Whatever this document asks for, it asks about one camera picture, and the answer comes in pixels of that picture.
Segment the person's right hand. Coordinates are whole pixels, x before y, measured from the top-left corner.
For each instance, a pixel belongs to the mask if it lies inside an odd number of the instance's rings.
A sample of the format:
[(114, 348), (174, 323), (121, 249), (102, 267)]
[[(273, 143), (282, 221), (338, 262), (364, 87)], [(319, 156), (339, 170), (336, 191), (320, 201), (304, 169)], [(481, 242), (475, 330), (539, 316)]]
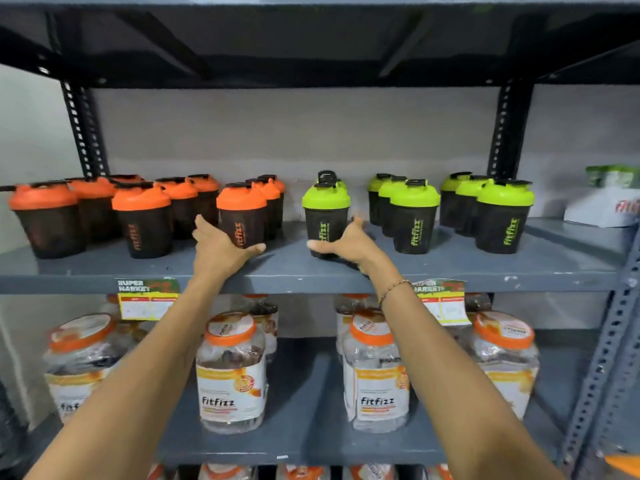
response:
[(347, 225), (339, 240), (336, 253), (339, 253), (342, 259), (356, 265), (371, 281), (402, 280), (388, 255), (366, 234), (364, 221), (359, 216), (355, 216)]

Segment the row of clear orange-lid jars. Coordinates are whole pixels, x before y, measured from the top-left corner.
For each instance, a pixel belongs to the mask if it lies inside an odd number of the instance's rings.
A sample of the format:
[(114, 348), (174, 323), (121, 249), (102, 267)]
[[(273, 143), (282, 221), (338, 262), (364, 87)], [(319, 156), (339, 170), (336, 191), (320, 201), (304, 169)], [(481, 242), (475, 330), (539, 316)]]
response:
[(444, 463), (434, 467), (363, 463), (351, 466), (225, 465), (203, 463), (183, 466), (169, 477), (160, 463), (152, 464), (147, 480), (453, 480)]
[[(266, 414), (268, 358), (276, 350), (277, 313), (225, 312), (208, 324), (196, 356), (199, 415), (206, 428), (239, 434), (258, 428)], [(356, 305), (337, 313), (337, 352), (348, 423), (366, 433), (404, 427), (410, 381), (380, 310)], [(539, 371), (534, 332), (508, 314), (467, 314), (468, 354), (500, 391), (519, 420)], [(44, 355), (45, 381), (66, 423), (116, 364), (135, 346), (132, 334), (108, 313), (78, 317), (57, 327)]]

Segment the row of green-lid shakers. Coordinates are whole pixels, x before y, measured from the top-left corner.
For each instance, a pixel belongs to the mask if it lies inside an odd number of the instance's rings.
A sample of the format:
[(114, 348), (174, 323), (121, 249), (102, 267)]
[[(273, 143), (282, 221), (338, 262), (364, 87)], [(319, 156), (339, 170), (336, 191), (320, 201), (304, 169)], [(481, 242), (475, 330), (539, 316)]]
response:
[(426, 179), (377, 174), (369, 187), (370, 210), (396, 252), (425, 255), (431, 247), (437, 209), (443, 225), (471, 237), (487, 253), (512, 255), (518, 250), (535, 195), (526, 180), (492, 179), (469, 172), (452, 174), (442, 193)]

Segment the grey metal shelving rack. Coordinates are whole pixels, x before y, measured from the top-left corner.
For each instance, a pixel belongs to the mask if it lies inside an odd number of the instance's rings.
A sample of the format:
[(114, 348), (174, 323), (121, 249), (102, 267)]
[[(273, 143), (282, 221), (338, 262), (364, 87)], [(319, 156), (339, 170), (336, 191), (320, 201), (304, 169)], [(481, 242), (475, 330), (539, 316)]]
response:
[[(140, 172), (159, 171), (169, 150), (186, 168), (205, 157), (222, 165), (229, 149), (233, 175), (267, 165), (280, 176), (277, 162), (292, 169), (333, 161), (333, 169), (350, 159), (366, 177), (382, 163), (399, 170), (401, 157), (433, 173), (446, 160), (436, 129), (467, 148), (478, 122), (483, 141), (492, 130), (491, 158), (506, 175), (519, 165), (514, 144), (526, 135), (529, 93), (637, 44), (640, 0), (0, 0), (0, 60), (97, 91), (97, 109), (82, 96), (81, 118), (89, 124), (85, 114), (100, 113), (105, 167), (124, 161)], [(284, 227), (275, 248), (224, 291), (370, 291), (356, 267), (311, 257), (300, 221)], [(416, 282), (449, 278), (477, 291), (613, 292), (631, 263), (566, 232), (549, 240), (527, 230), (520, 250), (500, 257), (436, 230), (433, 250), (415, 258), (370, 233)], [(0, 290), (90, 294), (129, 274), (186, 283), (193, 250), (181, 246), (136, 264), (114, 242), (49, 264), (29, 258), (38, 263), (29, 273), (16, 267), (27, 249), (11, 251), (0, 259)], [(276, 446), (291, 460), (382, 459), (374, 439), (329, 419), (338, 418), (337, 379), (325, 394), (315, 376), (300, 382), (297, 365), (278, 360), (291, 398), (272, 389), (283, 412), (268, 403), (264, 427), (239, 440), (214, 439), (196, 425), (189, 385), (159, 443), (167, 465), (268, 465)]]

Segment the green packets bundle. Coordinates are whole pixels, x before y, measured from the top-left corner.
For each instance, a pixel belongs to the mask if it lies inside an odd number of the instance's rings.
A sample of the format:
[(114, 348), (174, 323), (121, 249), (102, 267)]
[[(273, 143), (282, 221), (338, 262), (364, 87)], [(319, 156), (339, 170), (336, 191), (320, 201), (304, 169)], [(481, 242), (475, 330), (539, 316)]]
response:
[(585, 170), (590, 187), (640, 189), (640, 166), (611, 164), (587, 166)]

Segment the orange-lid black shaker bottle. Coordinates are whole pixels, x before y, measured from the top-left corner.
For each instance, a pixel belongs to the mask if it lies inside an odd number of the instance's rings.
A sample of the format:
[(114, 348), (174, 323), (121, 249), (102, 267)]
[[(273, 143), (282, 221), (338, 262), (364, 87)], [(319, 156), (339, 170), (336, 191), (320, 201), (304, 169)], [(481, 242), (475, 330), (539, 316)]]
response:
[(227, 184), (216, 199), (218, 227), (233, 245), (247, 249), (266, 240), (267, 199), (257, 181)]

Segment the green-lid black shaker bottle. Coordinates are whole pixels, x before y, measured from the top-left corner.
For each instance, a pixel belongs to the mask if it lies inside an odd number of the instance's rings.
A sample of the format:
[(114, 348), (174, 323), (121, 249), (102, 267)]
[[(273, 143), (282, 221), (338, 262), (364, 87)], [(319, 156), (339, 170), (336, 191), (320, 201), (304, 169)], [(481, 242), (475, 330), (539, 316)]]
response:
[(336, 178), (325, 177), (311, 186), (302, 197), (309, 240), (335, 242), (348, 225), (351, 204), (347, 190)]

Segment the orange plastic object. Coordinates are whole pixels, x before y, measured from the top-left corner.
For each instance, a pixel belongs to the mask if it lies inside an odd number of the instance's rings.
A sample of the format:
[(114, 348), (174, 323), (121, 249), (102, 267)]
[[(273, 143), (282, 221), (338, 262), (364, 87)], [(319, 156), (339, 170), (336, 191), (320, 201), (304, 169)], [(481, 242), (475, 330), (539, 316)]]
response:
[(640, 480), (640, 454), (610, 454), (604, 458), (610, 480)]

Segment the person's left forearm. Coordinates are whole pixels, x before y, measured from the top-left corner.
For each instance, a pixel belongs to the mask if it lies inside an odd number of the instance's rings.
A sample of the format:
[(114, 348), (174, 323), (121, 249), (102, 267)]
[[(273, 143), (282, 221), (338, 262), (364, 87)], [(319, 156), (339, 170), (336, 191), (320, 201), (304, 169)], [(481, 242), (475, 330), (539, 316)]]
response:
[(227, 276), (194, 273), (185, 291), (80, 407), (24, 480), (146, 480)]

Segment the row of orange-lid shakers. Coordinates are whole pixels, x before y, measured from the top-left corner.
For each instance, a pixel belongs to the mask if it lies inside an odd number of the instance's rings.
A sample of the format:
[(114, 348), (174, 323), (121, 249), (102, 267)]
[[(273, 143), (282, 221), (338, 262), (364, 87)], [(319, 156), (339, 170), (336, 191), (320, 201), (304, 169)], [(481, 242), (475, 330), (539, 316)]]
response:
[[(273, 174), (242, 182), (251, 180), (268, 202), (267, 243), (282, 227), (285, 185)], [(151, 182), (115, 175), (0, 185), (0, 193), (10, 193), (8, 206), (36, 258), (70, 257), (122, 237), (132, 258), (153, 259), (169, 255), (175, 241), (192, 238), (197, 215), (219, 228), (216, 199), (224, 187), (209, 174)]]

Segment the grey perforated metal rack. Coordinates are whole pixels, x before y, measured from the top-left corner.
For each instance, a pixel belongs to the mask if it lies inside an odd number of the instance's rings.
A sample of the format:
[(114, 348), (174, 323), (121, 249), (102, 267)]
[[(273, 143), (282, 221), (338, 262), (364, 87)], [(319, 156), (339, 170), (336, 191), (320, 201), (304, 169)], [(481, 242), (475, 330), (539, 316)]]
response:
[(600, 480), (602, 457), (640, 375), (640, 227), (540, 219), (528, 233), (614, 266), (613, 288), (588, 321), (541, 330), (541, 371), (525, 416), (566, 480)]

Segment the person's right forearm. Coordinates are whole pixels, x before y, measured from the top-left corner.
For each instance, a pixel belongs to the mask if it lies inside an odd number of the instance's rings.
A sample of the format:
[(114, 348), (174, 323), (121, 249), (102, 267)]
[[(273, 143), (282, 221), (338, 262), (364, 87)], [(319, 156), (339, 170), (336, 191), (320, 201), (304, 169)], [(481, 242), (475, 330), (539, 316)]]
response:
[(372, 281), (453, 480), (565, 480), (412, 286)]

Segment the person's left hand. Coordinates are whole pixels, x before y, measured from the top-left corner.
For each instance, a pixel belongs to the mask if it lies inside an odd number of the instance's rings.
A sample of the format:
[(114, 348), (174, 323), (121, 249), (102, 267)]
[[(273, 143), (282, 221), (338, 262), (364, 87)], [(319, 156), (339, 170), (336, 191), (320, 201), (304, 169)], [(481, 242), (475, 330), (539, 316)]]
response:
[(222, 283), (253, 258), (245, 256), (244, 248), (236, 247), (226, 233), (212, 226), (202, 215), (196, 216), (195, 225), (192, 281)]

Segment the paper shelf price label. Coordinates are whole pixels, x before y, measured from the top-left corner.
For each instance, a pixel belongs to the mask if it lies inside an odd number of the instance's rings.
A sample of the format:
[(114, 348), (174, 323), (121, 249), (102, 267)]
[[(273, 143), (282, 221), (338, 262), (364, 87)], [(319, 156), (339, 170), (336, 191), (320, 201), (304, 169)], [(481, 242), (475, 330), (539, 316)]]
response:
[(465, 309), (465, 281), (431, 278), (414, 282), (412, 286), (416, 296), (442, 326), (466, 327), (472, 324)]
[(175, 278), (117, 278), (117, 298), (125, 321), (159, 321), (180, 296)]

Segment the white cardboard box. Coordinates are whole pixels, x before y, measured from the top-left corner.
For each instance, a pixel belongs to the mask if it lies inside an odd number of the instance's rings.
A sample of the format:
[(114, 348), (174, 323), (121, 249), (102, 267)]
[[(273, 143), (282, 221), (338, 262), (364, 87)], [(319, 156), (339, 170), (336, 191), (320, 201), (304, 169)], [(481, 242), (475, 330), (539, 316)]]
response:
[(589, 187), (568, 202), (565, 222), (598, 228), (626, 228), (640, 219), (640, 189)]

